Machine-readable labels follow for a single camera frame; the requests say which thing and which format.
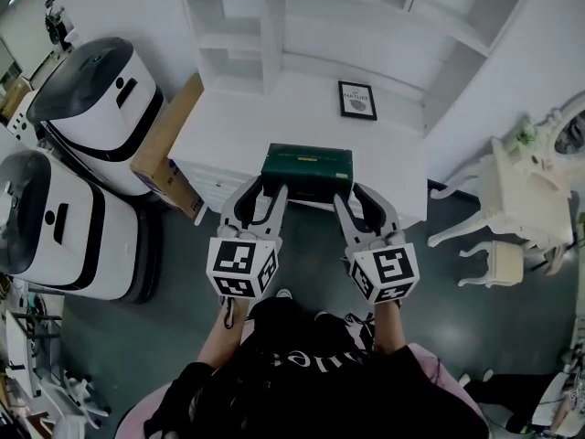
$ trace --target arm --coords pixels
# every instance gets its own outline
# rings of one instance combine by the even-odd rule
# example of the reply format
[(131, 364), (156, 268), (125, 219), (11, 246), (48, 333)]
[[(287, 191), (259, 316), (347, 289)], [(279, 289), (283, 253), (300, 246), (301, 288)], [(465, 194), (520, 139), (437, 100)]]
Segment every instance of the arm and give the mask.
[(560, 404), (560, 406), (558, 407), (557, 413), (555, 414), (555, 419), (552, 421), (552, 424), (550, 425), (550, 432), (552, 432), (553, 434), (556, 434), (559, 427), (562, 425), (563, 421), (565, 421), (565, 418), (567, 417), (567, 415), (569, 414), (570, 411), (570, 399), (569, 397), (565, 397), (565, 400), (563, 400), (563, 403)]
[(225, 306), (221, 307), (218, 319), (211, 328), (197, 358), (198, 362), (208, 364), (213, 369), (218, 369), (228, 362), (239, 347), (250, 300), (234, 299), (233, 301), (234, 326), (231, 329), (224, 326), (227, 309)]
[(382, 355), (389, 355), (406, 346), (400, 309), (392, 301), (375, 306), (376, 328), (374, 333), (374, 350)]

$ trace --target white dresser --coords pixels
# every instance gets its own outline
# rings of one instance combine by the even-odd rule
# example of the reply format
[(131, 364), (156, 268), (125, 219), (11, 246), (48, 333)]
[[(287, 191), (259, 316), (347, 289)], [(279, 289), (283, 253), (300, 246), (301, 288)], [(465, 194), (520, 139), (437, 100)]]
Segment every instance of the white dresser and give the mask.
[[(354, 180), (390, 201), (407, 228), (427, 212), (420, 108), (375, 88), (374, 99), (376, 122), (341, 117), (337, 80), (289, 71), (265, 98), (205, 91), (169, 157), (210, 209), (221, 212), (239, 185), (260, 174), (270, 143), (351, 149)], [(256, 219), (269, 203), (259, 197)], [(350, 205), (361, 216), (355, 198)]]

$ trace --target framed picture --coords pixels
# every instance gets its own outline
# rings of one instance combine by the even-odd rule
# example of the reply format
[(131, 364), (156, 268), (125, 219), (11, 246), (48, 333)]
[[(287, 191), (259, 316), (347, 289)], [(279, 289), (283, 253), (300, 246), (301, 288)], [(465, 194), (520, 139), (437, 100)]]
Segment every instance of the framed picture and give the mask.
[(376, 104), (372, 87), (366, 84), (348, 83), (339, 81), (339, 103), (341, 115), (376, 121)]

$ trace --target white table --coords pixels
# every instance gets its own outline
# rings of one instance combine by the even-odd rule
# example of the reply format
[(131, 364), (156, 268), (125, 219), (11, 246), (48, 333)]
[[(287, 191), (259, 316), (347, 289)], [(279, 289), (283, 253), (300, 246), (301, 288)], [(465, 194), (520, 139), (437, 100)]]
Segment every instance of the white table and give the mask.
[(515, 167), (502, 142), (492, 139), (493, 153), (453, 176), (443, 191), (445, 198), (465, 180), (477, 177), (481, 208), (470, 218), (429, 237), (431, 247), (489, 226), (495, 234), (516, 234), (547, 250), (573, 242), (569, 201), (542, 177)]
[[(404, 229), (427, 218), (424, 122), (420, 106), (396, 98), (374, 90), (376, 122), (342, 117), (337, 80), (285, 70), (266, 97), (205, 91), (169, 157), (220, 212), (239, 185), (260, 174), (271, 143), (350, 149), (354, 180), (387, 199)], [(256, 219), (269, 203), (259, 197)], [(356, 199), (349, 204), (360, 216)]]

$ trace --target cardboard box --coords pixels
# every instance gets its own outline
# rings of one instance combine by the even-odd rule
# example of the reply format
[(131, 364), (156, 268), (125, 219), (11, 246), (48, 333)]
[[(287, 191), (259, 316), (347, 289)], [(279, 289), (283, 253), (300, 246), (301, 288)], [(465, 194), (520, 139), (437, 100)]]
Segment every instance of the cardboard box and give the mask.
[(16, 109), (20, 105), (23, 98), (32, 91), (28, 81), (23, 78), (18, 78), (10, 86), (10, 89), (6, 92), (6, 96), (0, 105), (0, 115), (2, 115), (8, 121), (12, 119)]
[(196, 73), (154, 121), (130, 164), (153, 192), (192, 220), (203, 208), (203, 200), (168, 158), (168, 152), (202, 92), (203, 83)]

